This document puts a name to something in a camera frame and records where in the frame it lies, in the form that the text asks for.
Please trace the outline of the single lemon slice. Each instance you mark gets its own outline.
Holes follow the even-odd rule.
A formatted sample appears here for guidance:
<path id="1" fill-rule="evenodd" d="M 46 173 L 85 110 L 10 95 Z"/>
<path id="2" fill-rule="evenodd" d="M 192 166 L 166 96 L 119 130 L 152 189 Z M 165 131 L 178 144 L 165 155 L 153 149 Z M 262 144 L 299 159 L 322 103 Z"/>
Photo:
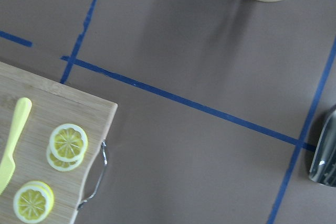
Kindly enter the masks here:
<path id="1" fill-rule="evenodd" d="M 40 223 L 50 214 L 55 202 L 52 189 L 44 182 L 32 180 L 16 192 L 13 210 L 24 223 Z"/>

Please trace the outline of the yellow plastic knife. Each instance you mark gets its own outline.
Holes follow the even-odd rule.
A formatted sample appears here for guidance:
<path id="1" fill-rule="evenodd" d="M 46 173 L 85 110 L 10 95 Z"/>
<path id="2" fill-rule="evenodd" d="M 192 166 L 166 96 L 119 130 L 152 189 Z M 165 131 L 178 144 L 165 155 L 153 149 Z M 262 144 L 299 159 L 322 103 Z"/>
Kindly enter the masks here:
<path id="1" fill-rule="evenodd" d="M 1 159 L 1 194 L 8 186 L 16 169 L 13 155 L 20 135 L 28 120 L 31 108 L 32 102 L 29 98 L 20 98 L 16 102 L 8 133 L 7 143 Z"/>

